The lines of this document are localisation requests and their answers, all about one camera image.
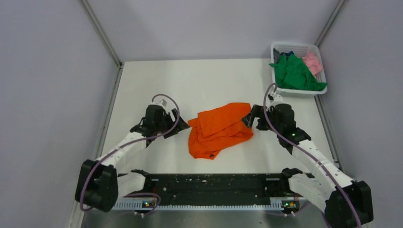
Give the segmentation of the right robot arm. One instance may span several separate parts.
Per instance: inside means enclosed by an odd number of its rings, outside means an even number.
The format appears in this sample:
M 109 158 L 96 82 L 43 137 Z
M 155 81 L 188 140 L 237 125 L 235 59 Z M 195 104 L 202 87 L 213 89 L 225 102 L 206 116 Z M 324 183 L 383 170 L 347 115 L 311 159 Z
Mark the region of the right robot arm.
M 257 129 L 272 131 L 279 144 L 300 161 L 314 178 L 297 168 L 283 169 L 279 191 L 297 193 L 321 210 L 332 228 L 358 228 L 374 219 L 372 193 L 365 181 L 355 181 L 334 165 L 315 145 L 311 136 L 297 127 L 295 112 L 279 95 L 268 95 L 269 105 L 253 105 L 243 117 L 246 127 L 258 121 Z

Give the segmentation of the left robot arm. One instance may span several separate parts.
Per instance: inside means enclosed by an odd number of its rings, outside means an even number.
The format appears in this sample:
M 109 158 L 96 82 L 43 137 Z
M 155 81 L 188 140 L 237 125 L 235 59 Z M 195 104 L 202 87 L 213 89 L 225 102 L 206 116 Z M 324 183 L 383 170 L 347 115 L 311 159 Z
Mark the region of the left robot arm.
M 157 138 L 167 139 L 189 128 L 180 116 L 178 104 L 173 102 L 174 108 L 169 110 L 167 99 L 169 96 L 160 101 L 152 100 L 144 117 L 121 142 L 106 155 L 82 163 L 75 192 L 75 200 L 82 211 L 109 212 L 119 198 L 131 193 L 147 196 L 152 192 L 147 172 L 123 172 L 123 168 Z

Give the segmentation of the orange t shirt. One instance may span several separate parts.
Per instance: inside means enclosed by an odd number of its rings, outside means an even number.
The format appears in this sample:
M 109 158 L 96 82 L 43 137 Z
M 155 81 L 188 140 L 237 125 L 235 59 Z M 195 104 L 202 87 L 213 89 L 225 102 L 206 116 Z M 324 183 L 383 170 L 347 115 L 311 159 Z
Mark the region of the orange t shirt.
M 254 133 L 242 121 L 250 111 L 249 103 L 235 102 L 198 113 L 188 121 L 189 154 L 213 160 L 222 150 L 251 139 Z

